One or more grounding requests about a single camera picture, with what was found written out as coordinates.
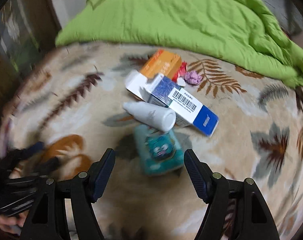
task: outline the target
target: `white bottle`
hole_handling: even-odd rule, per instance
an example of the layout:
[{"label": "white bottle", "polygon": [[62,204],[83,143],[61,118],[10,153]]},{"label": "white bottle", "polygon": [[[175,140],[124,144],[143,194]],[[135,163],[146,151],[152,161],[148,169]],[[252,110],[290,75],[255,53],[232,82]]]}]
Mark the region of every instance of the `white bottle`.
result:
[{"label": "white bottle", "polygon": [[123,108],[134,118],[162,132],[168,132],[176,122],[174,110],[146,102],[126,102]]}]

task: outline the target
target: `green duvet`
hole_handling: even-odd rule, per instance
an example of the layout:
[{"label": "green duvet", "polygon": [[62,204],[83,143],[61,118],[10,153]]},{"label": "green duvet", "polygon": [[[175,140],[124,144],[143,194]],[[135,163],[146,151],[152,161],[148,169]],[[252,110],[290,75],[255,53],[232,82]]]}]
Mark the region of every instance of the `green duvet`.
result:
[{"label": "green duvet", "polygon": [[87,0],[56,38],[178,47],[303,85],[303,50],[261,0]]}]

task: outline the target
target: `human hand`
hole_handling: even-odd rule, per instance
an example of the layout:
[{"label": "human hand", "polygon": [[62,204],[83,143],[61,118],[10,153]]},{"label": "human hand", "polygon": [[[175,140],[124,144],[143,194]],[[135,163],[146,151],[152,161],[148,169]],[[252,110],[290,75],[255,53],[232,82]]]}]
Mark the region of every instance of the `human hand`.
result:
[{"label": "human hand", "polygon": [[0,229],[11,234],[16,234],[17,230],[13,226],[17,225],[22,228],[27,214],[28,211],[20,213],[18,217],[7,217],[5,215],[0,215]]}]

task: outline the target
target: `cartoon character print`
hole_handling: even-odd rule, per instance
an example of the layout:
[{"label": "cartoon character print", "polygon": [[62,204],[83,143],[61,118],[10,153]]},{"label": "cartoon character print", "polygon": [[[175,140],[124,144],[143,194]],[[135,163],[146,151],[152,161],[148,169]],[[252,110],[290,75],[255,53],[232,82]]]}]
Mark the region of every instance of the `cartoon character print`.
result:
[{"label": "cartoon character print", "polygon": [[164,160],[174,154],[174,146],[169,134],[159,137],[147,137],[147,145],[149,152],[156,160]]}]

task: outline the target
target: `beige blanket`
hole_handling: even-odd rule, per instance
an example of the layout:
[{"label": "beige blanket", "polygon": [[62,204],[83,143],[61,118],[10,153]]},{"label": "beige blanket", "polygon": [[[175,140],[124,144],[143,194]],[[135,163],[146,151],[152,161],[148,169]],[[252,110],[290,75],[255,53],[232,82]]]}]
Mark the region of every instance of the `beige blanket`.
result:
[{"label": "beige blanket", "polygon": [[[140,168],[132,136],[138,122],[122,109],[123,102],[134,100],[124,78],[156,49],[102,42],[57,49],[4,110],[0,155],[42,140],[47,145],[42,160],[58,155],[64,162],[55,178],[88,169],[106,148],[117,151],[105,193],[93,205],[108,239],[194,239],[206,211],[185,168],[153,178]],[[211,138],[193,127],[176,127],[183,150],[192,148],[228,179],[254,178],[281,239],[291,239],[303,222],[303,113],[295,92],[212,57],[168,50],[202,74],[202,83],[186,90],[220,118]],[[23,166],[15,172],[26,174]],[[70,207],[67,211],[71,221]],[[226,216],[225,239],[231,217]]]}]

